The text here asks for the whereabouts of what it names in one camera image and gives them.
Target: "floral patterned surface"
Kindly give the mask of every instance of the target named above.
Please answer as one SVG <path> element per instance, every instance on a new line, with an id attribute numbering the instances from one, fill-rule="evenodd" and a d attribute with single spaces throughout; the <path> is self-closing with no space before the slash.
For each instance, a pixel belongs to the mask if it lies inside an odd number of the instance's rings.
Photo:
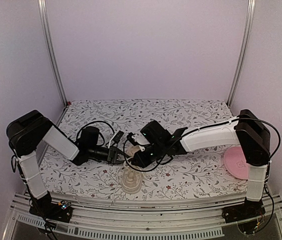
<path id="1" fill-rule="evenodd" d="M 215 100 L 74 101 L 60 129 L 74 140 L 83 125 L 95 120 L 107 121 L 116 131 L 125 133 L 137 133 L 151 120 L 157 120 L 172 133 L 178 128 L 209 125 L 230 117 L 225 102 Z M 108 141 L 112 134 L 109 127 L 102 123 L 96 127 Z M 208 198 L 246 190 L 246 181 L 234 178 L 224 167 L 223 155 L 229 147 L 216 146 L 176 156 L 169 164 L 145 173 L 141 191 L 136 194 L 122 190 L 122 165 L 89 160 L 76 166 L 49 147 L 40 170 L 50 192 L 101 199 L 112 199 L 115 194 L 117 200 Z"/>

